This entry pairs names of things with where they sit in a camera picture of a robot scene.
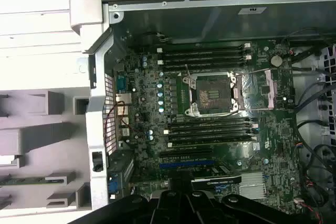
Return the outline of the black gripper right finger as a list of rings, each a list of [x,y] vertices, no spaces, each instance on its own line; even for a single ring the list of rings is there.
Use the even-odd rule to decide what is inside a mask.
[[[200,223],[318,223],[305,214],[287,214],[254,199],[229,194],[216,200],[216,186],[238,185],[241,174],[196,177],[188,172],[187,201]]]

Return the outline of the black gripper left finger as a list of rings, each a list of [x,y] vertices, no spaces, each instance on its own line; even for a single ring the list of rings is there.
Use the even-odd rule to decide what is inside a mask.
[[[72,223],[169,223],[180,221],[183,194],[188,191],[188,173],[172,172],[169,188],[158,198],[147,200],[141,195],[129,195]]]

